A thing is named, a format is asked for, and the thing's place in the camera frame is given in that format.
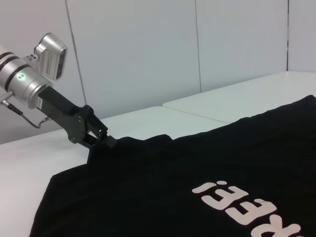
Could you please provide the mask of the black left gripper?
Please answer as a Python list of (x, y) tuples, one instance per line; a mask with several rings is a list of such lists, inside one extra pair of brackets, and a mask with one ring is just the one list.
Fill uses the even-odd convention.
[(107, 135), (108, 128), (89, 105), (76, 106), (50, 86), (39, 93), (38, 100), (41, 102), (38, 109), (60, 125), (72, 143), (88, 149), (100, 142), (109, 148), (116, 144), (115, 138)]

